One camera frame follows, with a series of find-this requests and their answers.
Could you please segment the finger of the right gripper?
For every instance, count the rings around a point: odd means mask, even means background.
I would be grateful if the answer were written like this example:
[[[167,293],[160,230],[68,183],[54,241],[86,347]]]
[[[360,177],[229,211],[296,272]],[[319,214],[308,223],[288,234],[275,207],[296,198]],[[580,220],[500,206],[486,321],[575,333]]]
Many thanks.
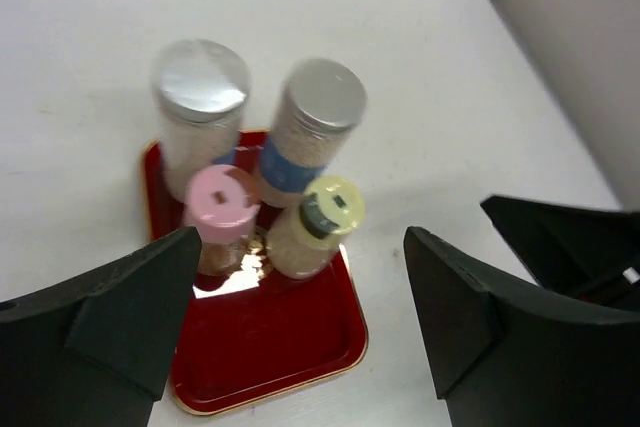
[[[639,213],[493,195],[481,208],[541,287],[639,310]]]

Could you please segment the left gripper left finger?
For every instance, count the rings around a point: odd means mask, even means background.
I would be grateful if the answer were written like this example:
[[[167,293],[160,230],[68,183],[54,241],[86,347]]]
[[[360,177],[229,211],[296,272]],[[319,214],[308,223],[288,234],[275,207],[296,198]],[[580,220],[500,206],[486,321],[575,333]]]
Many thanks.
[[[1,304],[4,426],[145,426],[201,251],[193,227]]]

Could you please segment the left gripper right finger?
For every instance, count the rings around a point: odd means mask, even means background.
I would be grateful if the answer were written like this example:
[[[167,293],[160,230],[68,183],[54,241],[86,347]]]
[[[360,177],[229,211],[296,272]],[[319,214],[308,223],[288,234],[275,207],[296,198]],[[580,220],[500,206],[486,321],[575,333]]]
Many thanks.
[[[404,236],[437,397],[455,426],[635,426],[639,316],[572,299],[421,227]]]

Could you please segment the pink cap bottle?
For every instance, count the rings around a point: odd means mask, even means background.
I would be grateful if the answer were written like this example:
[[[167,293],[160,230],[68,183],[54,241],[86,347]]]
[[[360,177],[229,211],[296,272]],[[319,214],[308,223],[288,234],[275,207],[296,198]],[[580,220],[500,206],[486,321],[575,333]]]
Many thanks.
[[[200,236],[200,274],[223,275],[240,267],[259,210],[253,177],[236,166],[211,165],[191,178],[184,197],[183,224],[194,227]]]

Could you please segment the yellow cap bottle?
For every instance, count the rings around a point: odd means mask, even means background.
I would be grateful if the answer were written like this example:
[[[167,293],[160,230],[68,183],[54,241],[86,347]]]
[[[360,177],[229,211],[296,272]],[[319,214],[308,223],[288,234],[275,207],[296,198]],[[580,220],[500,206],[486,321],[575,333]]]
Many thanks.
[[[317,275],[359,227],[364,214],[364,198],[354,183],[339,176],[315,179],[268,230],[269,262],[290,279]]]

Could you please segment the tall jar blue label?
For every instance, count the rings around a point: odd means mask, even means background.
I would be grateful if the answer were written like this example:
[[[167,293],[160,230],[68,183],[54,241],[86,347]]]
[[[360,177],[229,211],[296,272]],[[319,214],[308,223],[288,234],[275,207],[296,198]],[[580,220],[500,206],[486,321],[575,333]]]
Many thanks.
[[[163,177],[182,202],[191,178],[216,164],[233,164],[251,78],[233,50],[206,39],[174,42],[151,75],[160,115]]]
[[[254,168],[261,201],[274,208],[294,203],[360,124],[367,100],[363,83],[343,64],[326,58],[297,63]]]

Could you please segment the red lacquer tray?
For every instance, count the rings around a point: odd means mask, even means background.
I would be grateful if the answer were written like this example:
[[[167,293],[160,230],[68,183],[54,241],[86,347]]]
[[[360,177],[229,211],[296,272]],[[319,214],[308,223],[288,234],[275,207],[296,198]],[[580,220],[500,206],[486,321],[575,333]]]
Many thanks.
[[[262,205],[241,267],[198,276],[169,374],[177,405],[211,416],[306,387],[356,366],[368,330],[345,249],[318,275],[273,270],[263,235],[279,211]]]

